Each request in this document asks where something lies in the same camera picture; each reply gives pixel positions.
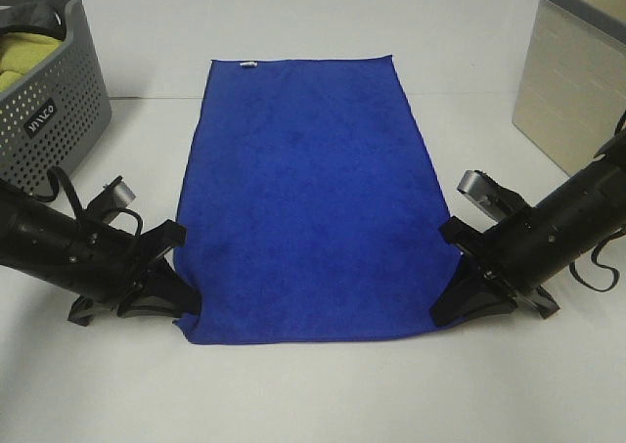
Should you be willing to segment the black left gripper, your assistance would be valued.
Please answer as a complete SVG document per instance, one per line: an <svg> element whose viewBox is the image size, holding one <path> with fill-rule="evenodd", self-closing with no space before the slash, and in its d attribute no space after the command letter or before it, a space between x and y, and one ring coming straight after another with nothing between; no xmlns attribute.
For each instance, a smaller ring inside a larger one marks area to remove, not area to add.
<svg viewBox="0 0 626 443"><path fill-rule="evenodd" d="M167 220L139 236L114 233L120 235L118 244L101 236L87 262L68 266L69 285L78 294L67 315L69 322L87 327L96 316L115 309L119 318L177 319L201 312L200 293L165 259L166 253L185 243L183 226Z"/></svg>

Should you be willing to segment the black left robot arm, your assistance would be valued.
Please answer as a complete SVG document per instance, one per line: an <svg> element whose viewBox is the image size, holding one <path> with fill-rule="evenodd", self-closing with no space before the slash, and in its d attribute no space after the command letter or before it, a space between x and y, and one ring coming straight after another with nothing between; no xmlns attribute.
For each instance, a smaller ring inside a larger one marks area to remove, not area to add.
<svg viewBox="0 0 626 443"><path fill-rule="evenodd" d="M122 177L88 204L59 166L47 178L48 195L2 182L3 266L76 294L67 319L81 327L107 311L119 318L200 313L200 293L166 259L184 245L184 226L165 220L145 230Z"/></svg>

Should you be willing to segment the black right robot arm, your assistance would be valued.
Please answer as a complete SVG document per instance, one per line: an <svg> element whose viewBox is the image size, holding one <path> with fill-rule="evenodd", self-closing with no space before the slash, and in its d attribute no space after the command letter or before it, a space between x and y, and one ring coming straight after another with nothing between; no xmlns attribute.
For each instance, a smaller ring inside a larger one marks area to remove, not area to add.
<svg viewBox="0 0 626 443"><path fill-rule="evenodd" d="M575 275L577 258L596 258L625 234L625 121L593 162L535 206L479 170L466 171L457 189L496 223L480 233L451 217L440 227L462 256L429 309L434 324L510 314L520 300L548 318L559 306L543 284L563 269Z"/></svg>

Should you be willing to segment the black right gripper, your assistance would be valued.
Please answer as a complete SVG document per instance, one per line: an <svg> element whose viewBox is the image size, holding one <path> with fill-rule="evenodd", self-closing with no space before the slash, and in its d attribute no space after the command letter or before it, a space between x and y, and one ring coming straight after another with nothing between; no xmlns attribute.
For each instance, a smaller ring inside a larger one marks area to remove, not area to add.
<svg viewBox="0 0 626 443"><path fill-rule="evenodd" d="M437 327L511 314L520 294L548 319L560 307L541 285L581 255L582 209L526 206L480 233L456 216L440 228L462 257L446 289L429 308Z"/></svg>

